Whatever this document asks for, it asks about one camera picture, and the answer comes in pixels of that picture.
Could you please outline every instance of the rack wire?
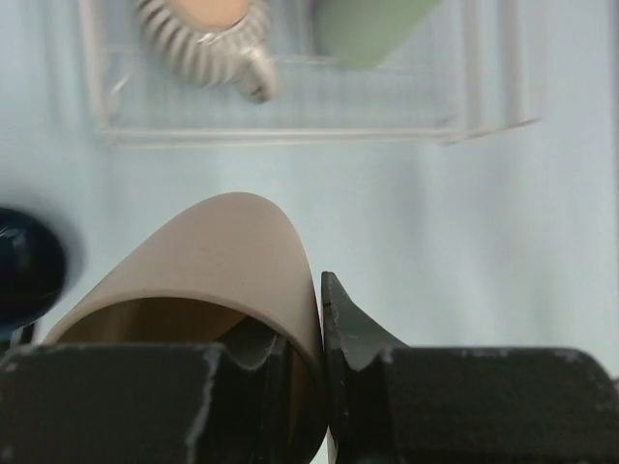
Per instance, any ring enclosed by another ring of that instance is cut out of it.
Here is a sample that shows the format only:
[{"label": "rack wire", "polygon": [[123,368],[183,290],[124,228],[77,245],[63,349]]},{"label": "rack wire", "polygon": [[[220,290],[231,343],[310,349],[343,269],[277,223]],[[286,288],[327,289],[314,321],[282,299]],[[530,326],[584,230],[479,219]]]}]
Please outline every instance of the rack wire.
[{"label": "rack wire", "polygon": [[79,1],[96,128],[119,148],[454,143],[544,113],[546,0],[443,0],[370,71],[315,53],[311,1],[271,0],[267,48],[282,88],[260,105],[229,85],[201,89],[177,78],[140,40],[132,1]]}]

